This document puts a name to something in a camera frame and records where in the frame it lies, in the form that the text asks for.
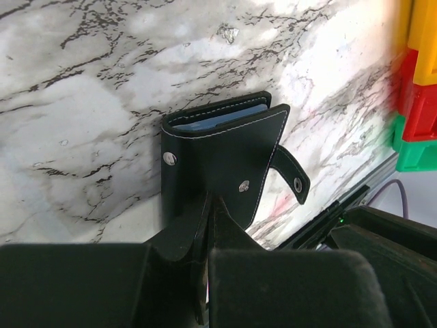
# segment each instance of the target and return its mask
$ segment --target black leather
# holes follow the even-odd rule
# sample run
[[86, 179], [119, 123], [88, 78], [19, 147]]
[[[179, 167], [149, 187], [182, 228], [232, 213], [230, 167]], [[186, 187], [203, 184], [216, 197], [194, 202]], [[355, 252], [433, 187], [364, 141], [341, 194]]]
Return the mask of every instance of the black leather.
[[[163, 120], [161, 154], [175, 155], [175, 165], [161, 161], [163, 218], [166, 222], [180, 216], [184, 205], [204, 191], [223, 197], [229, 214], [242, 227], [253, 221], [261, 199], [268, 169], [280, 172], [302, 204], [309, 190], [309, 179], [296, 160], [278, 148], [290, 107], [270, 108], [271, 95], [258, 92], [193, 109], [177, 111]], [[181, 131], [173, 126], [232, 113], [255, 105], [268, 109], [244, 118], [201, 131]], [[296, 193], [294, 178], [302, 181]], [[239, 186], [249, 181], [249, 189]]]

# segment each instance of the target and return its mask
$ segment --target yellow plastic bin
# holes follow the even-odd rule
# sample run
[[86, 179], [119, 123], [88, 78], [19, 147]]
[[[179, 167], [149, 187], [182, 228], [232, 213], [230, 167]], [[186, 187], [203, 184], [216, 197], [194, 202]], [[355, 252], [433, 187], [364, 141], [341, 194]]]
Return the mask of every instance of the yellow plastic bin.
[[415, 0], [408, 48], [418, 50], [413, 83], [437, 84], [437, 0]]

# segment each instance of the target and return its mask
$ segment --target wallet strap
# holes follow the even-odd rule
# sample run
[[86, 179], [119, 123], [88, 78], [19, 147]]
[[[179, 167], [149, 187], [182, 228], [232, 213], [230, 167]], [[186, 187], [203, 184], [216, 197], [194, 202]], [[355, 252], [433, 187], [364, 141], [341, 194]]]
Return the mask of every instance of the wallet strap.
[[270, 168], [279, 172], [292, 189], [299, 204], [304, 204], [308, 197], [310, 179], [293, 155], [283, 146], [277, 146]]

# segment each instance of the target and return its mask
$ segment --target wire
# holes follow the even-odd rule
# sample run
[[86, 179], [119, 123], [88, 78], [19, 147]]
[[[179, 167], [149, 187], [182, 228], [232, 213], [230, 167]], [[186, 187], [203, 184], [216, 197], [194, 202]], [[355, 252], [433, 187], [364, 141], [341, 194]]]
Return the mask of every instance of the wire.
[[399, 187], [399, 191], [401, 192], [401, 199], [402, 199], [402, 213], [404, 216], [404, 219], [409, 219], [410, 216], [408, 214], [408, 200], [407, 200], [407, 193], [405, 191], [404, 184], [402, 184], [401, 180], [399, 179], [393, 179], [388, 181], [384, 186], [381, 187], [380, 190], [369, 200], [367, 203], [368, 206], [371, 206], [373, 202], [375, 202], [376, 198], [378, 198], [381, 193], [384, 192], [385, 189], [387, 189], [388, 186], [391, 186], [393, 183], [397, 184]]

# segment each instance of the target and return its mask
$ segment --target marble countertop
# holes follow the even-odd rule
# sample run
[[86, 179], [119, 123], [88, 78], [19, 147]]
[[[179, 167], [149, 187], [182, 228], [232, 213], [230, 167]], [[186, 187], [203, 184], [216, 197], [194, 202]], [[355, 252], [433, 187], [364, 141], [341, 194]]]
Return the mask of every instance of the marble countertop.
[[269, 172], [248, 233], [276, 247], [392, 152], [396, 0], [5, 0], [0, 243], [159, 231], [160, 119], [267, 90], [311, 178]]

